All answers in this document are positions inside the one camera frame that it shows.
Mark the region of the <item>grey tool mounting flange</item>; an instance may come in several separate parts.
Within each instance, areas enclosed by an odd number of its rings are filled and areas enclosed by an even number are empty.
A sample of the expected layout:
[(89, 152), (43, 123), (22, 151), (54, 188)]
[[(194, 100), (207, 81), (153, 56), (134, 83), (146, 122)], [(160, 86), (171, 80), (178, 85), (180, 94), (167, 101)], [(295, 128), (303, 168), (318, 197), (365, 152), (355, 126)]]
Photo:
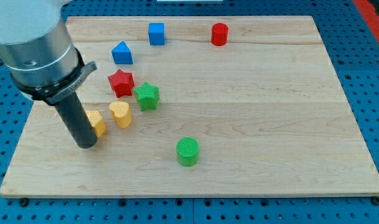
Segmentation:
[(81, 53), (77, 48), (78, 64), (65, 78), (46, 86), (29, 86), (20, 82), (12, 73), (11, 79), (18, 89), (28, 95), (28, 99), (44, 101), (50, 106), (59, 104), (62, 100), (74, 94), (86, 78), (94, 72), (97, 67), (94, 61), (84, 64)]

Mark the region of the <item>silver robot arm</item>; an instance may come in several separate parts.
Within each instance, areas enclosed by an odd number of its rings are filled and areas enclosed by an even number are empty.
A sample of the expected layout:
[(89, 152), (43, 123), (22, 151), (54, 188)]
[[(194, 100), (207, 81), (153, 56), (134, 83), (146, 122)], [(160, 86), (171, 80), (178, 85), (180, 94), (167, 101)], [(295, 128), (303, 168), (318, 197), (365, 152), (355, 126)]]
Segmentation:
[(80, 148), (98, 138), (75, 93), (96, 70), (84, 63), (61, 9), (68, 0), (0, 1), (0, 58), (16, 87), (54, 106)]

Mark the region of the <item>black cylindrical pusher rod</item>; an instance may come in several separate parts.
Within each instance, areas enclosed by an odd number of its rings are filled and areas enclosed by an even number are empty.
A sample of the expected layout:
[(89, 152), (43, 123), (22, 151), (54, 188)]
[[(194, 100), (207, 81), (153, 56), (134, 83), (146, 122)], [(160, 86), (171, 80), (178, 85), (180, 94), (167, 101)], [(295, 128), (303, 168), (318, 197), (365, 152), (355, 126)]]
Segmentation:
[(88, 149), (96, 144), (98, 137), (76, 93), (58, 102), (55, 109), (78, 147)]

